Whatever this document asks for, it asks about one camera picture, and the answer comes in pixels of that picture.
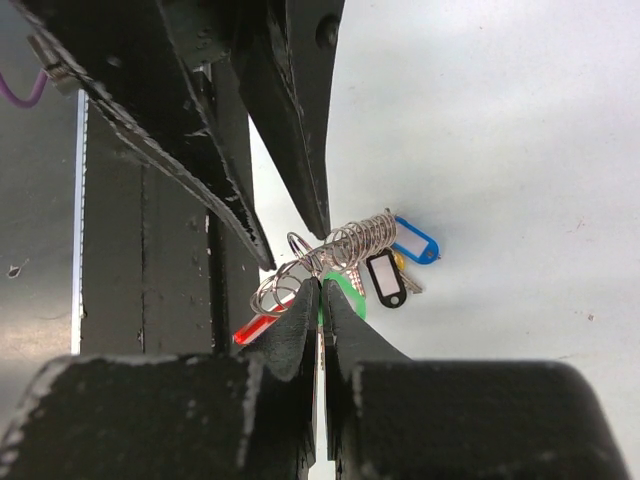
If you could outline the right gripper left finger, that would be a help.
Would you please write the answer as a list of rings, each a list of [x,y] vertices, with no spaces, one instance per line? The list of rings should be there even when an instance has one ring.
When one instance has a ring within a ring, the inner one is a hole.
[[[234,355],[63,356],[1,441],[5,479],[304,479],[320,286]]]

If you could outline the metal key organizer red handle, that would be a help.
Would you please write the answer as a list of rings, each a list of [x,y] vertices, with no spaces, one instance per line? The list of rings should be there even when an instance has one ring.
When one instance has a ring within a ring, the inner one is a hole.
[[[365,293],[353,277],[364,260],[392,246],[396,237],[396,217],[388,210],[332,230],[316,247],[299,234],[288,233],[294,258],[252,294],[249,304],[254,316],[233,334],[234,343],[245,346],[262,335],[293,305],[302,283],[311,278],[336,281],[356,314],[365,319]]]

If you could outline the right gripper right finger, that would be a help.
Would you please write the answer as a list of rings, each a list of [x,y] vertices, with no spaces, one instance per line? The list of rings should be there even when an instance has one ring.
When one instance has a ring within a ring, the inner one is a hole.
[[[557,361],[413,360],[322,287],[339,479],[625,479],[586,379]]]

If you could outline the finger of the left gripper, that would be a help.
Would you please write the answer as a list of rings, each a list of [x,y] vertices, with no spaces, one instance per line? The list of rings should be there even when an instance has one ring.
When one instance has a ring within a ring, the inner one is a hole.
[[[232,65],[244,105],[307,229],[331,229],[326,142],[341,1],[240,1]]]
[[[275,267],[252,201],[200,103],[157,1],[16,1],[70,76],[116,129]]]

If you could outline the key with green tag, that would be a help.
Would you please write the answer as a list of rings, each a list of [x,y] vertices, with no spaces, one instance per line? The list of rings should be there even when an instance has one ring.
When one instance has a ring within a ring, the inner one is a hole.
[[[323,274],[319,278],[320,287],[323,287],[329,280],[333,280],[338,284],[351,308],[362,320],[365,320],[367,316],[365,297],[353,287],[348,279],[346,279],[342,274],[335,272]]]

